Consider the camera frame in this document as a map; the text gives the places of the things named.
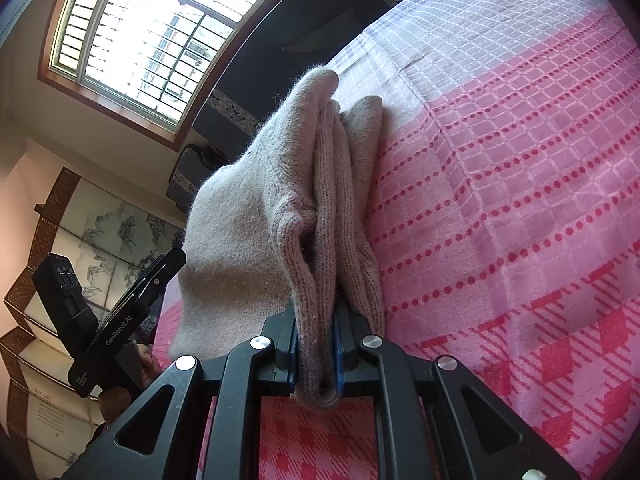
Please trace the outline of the left hand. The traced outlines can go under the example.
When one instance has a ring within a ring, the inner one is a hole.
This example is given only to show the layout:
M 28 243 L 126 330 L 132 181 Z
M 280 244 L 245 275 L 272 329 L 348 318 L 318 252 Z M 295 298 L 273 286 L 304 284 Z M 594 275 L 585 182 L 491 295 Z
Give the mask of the left hand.
M 137 365 L 134 366 L 137 378 L 134 380 L 142 389 L 149 387 L 162 374 L 160 362 L 153 354 L 153 347 L 137 344 Z M 130 392 L 124 387 L 103 390 L 99 395 L 99 408 L 104 422 L 109 425 L 129 408 L 132 402 Z

